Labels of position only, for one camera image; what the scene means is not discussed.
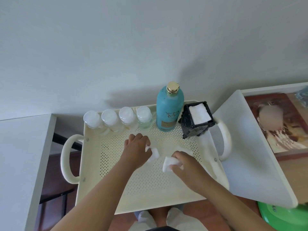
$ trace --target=wooden floor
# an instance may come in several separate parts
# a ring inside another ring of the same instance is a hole
[[[71,153],[70,166],[75,176],[79,175],[80,166],[80,152]],[[50,196],[61,193],[63,191],[74,188],[76,185],[71,185],[65,181],[60,169],[60,155],[52,155],[49,157],[42,196]],[[68,195],[67,212],[75,205],[76,190]],[[245,198],[240,198],[247,206],[249,206],[259,216],[260,212],[257,202]],[[48,231],[60,219],[62,210],[62,198],[56,198],[47,203],[41,204],[38,209],[34,231]],[[215,209],[215,207],[208,201],[202,200],[188,203],[184,207],[186,215],[199,219],[209,231],[229,231],[229,227]],[[130,226],[136,221],[133,213],[115,215],[111,223],[109,231],[127,231]]]

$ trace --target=white bottle cap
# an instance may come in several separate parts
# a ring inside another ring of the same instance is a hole
[[[103,124],[99,114],[95,111],[86,112],[83,116],[83,121],[92,129],[101,127]]]
[[[102,112],[102,120],[107,126],[113,126],[118,121],[116,112],[112,109],[106,109]]]
[[[149,122],[152,119],[152,113],[148,106],[141,106],[137,109],[137,117],[140,122]]]
[[[119,117],[124,124],[130,124],[136,119],[134,111],[129,107],[123,107],[120,109]]]

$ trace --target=cotton pad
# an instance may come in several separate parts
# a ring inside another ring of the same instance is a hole
[[[157,148],[156,147],[149,147],[148,145],[145,145],[145,151],[147,151],[149,148],[152,150],[152,155],[147,160],[147,162],[151,162],[152,160],[158,159],[159,158],[159,152],[158,152]]]
[[[163,172],[172,171],[170,169],[170,165],[173,165],[173,164],[175,164],[179,167],[182,166],[182,163],[178,159],[176,159],[174,157],[166,156],[165,161],[164,161],[164,165],[163,165]]]
[[[189,149],[185,149],[181,146],[176,146],[174,151],[183,151],[183,152],[186,152],[188,155],[191,155],[193,156],[193,151],[189,150]]]
[[[195,125],[202,124],[211,120],[204,104],[189,106],[189,111]]]

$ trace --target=person's right hand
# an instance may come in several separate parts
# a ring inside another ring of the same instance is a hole
[[[172,171],[194,192],[205,196],[204,193],[210,184],[215,181],[193,157],[183,151],[175,151],[172,157],[177,158],[183,169],[177,165],[171,165]]]

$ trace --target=bottle label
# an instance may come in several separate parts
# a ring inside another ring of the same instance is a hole
[[[176,124],[176,121],[173,121],[173,122],[164,122],[164,121],[161,121],[161,127],[165,127],[165,128],[170,128],[170,127],[174,127],[175,124]]]

